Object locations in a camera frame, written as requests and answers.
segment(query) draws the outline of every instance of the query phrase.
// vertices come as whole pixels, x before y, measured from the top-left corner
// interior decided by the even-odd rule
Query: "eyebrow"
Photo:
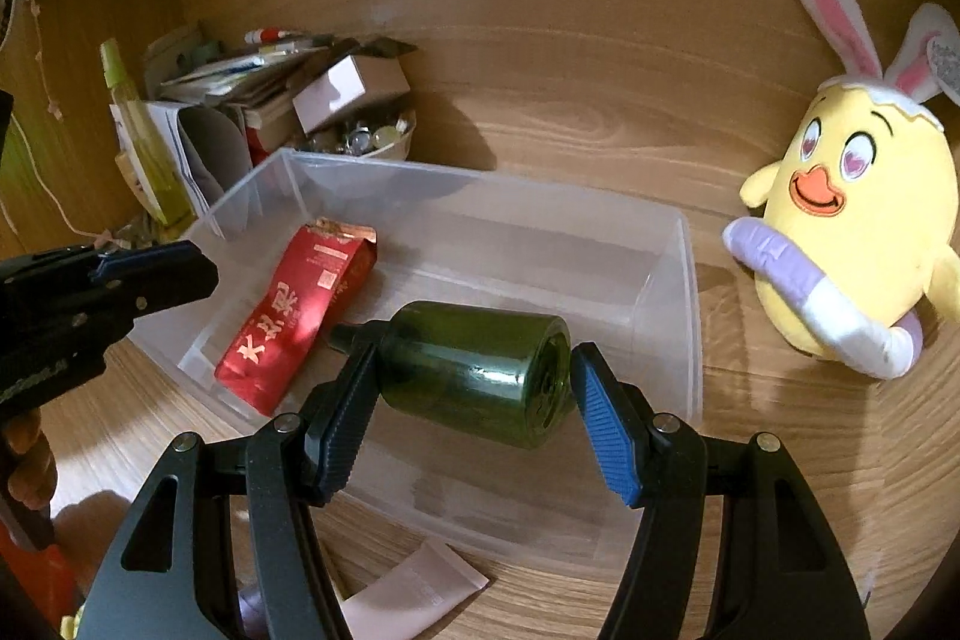
[[[890,136],[894,135],[893,126],[890,125],[890,121],[888,121],[888,119],[882,116],[880,112],[878,112],[877,110],[871,110],[870,114],[876,116],[877,118],[880,118],[886,124],[887,130],[890,132]]]

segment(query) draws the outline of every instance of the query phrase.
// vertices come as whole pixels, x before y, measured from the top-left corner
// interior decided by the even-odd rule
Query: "plush toy eye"
[[[820,141],[820,118],[814,118],[803,132],[803,141],[800,142],[800,161],[806,161],[817,149]]]
[[[870,134],[853,134],[840,154],[840,175],[847,182],[859,179],[877,160],[877,143]]]

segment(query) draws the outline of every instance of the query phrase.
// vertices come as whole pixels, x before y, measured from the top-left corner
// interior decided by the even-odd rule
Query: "plush toy arm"
[[[960,258],[949,245],[934,259],[923,292],[938,313],[946,319],[960,321]]]
[[[770,189],[774,187],[779,165],[779,161],[776,164],[767,164],[759,172],[747,177],[747,181],[740,188],[740,200],[751,209],[765,204],[767,196],[770,196]]]

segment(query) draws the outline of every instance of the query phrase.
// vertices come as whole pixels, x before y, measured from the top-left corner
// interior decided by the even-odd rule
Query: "metal screw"
[[[178,434],[174,437],[174,450],[176,453],[186,453],[192,450],[196,444],[197,436],[194,432],[186,432],[185,434]]]
[[[670,413],[654,415],[654,429],[664,434],[675,434],[680,431],[680,418]]]
[[[757,434],[757,447],[761,451],[766,451],[767,453],[776,453],[779,451],[779,437],[776,434],[770,434],[770,432],[760,432]]]
[[[290,434],[299,429],[299,415],[296,413],[283,413],[274,418],[274,429],[280,434]]]

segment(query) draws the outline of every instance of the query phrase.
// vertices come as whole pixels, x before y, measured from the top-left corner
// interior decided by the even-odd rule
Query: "plush toy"
[[[856,0],[800,0],[846,74],[819,88],[784,159],[740,190],[760,218],[724,231],[755,272],[767,316],[798,350],[895,378],[920,355],[913,311],[926,295],[960,320],[960,259],[950,248],[957,176],[943,126],[923,102],[960,103],[960,34],[942,7],[911,20],[887,71]]]

